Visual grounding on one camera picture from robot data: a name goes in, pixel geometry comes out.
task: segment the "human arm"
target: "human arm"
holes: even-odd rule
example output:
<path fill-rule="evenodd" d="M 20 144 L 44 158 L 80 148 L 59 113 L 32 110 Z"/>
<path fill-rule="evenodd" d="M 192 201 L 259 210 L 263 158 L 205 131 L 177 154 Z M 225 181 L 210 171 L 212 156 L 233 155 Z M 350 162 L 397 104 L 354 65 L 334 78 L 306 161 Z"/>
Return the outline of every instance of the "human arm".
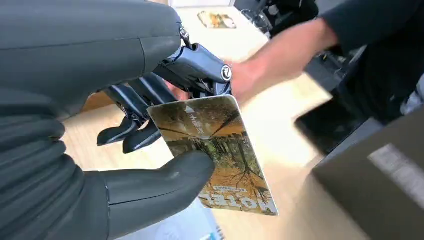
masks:
<path fill-rule="evenodd" d="M 422 0 L 350 0 L 320 18 L 280 33 L 248 61 L 233 64 L 233 94 L 243 102 L 301 73 L 311 58 L 331 46 L 345 52 L 399 32 Z"/>

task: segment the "human hand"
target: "human hand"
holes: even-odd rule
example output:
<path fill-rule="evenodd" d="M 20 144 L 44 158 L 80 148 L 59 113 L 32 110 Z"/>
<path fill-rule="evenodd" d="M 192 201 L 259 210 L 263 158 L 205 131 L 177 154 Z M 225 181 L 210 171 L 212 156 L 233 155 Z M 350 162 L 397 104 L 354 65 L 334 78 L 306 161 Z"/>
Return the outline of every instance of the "human hand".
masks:
<path fill-rule="evenodd" d="M 171 90 L 171 92 L 175 95 L 178 101 L 185 101 L 189 99 L 189 93 L 185 92 L 178 87 L 172 85 L 171 83 L 165 81 L 166 86 Z"/>
<path fill-rule="evenodd" d="M 257 79 L 251 66 L 246 63 L 226 62 L 231 66 L 231 92 L 239 104 L 249 100 L 255 94 Z"/>

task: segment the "cardboard box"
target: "cardboard box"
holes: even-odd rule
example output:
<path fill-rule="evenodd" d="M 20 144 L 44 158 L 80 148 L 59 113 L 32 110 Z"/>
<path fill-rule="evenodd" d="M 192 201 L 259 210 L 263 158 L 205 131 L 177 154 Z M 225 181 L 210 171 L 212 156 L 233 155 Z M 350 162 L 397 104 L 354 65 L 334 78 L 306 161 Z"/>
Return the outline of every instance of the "cardboard box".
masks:
<path fill-rule="evenodd" d="M 424 107 L 313 174 L 371 239 L 424 239 Z"/>

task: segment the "black object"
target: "black object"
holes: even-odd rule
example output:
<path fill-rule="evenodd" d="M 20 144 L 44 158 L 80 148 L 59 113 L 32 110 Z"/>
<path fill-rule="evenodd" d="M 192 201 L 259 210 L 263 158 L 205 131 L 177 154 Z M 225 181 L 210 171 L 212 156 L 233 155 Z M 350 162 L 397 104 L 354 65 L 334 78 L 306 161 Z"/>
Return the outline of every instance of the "black object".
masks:
<path fill-rule="evenodd" d="M 328 155 L 363 122 L 333 98 L 296 119 L 295 125 L 318 150 Z"/>
<path fill-rule="evenodd" d="M 181 47 L 181 20 L 166 5 L 6 0 L 0 9 L 0 239 L 115 239 L 186 208 L 214 171 L 206 154 L 158 170 L 83 172 L 64 154 L 60 121 L 105 90 L 127 119 L 98 144 L 123 140 L 131 152 L 159 137 L 151 122 L 137 130 L 146 108 L 175 100 L 150 74 L 158 65 L 199 97 L 230 93 L 229 67 L 200 45 Z M 196 50 L 221 68 L 184 57 Z"/>
<path fill-rule="evenodd" d="M 263 33 L 273 38 L 282 31 L 318 16 L 315 0 L 258 0 L 255 9 L 241 13 Z"/>
<path fill-rule="evenodd" d="M 271 14 L 269 7 L 263 11 L 273 26 L 269 31 L 271 38 L 290 27 L 316 18 L 319 13 L 315 0 L 271 0 L 269 6 L 272 5 L 278 9 L 277 14 Z"/>

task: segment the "black mechanical part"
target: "black mechanical part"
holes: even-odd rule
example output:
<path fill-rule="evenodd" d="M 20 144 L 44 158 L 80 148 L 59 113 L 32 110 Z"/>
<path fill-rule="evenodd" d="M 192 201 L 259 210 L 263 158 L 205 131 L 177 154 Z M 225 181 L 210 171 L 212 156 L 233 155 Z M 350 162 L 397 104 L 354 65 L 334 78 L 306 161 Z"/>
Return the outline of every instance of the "black mechanical part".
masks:
<path fill-rule="evenodd" d="M 140 79 L 128 82 L 128 85 L 138 94 L 148 98 L 154 105 L 177 101 L 164 80 L 152 72 L 144 74 Z"/>
<path fill-rule="evenodd" d="M 134 132 L 123 140 L 123 153 L 129 154 L 141 148 L 147 147 L 161 138 L 161 132 L 155 123 L 150 120 L 147 126 Z"/>
<path fill-rule="evenodd" d="M 135 133 L 140 127 L 139 123 L 125 116 L 119 126 L 106 128 L 98 134 L 97 146 L 123 141 L 129 135 Z"/>

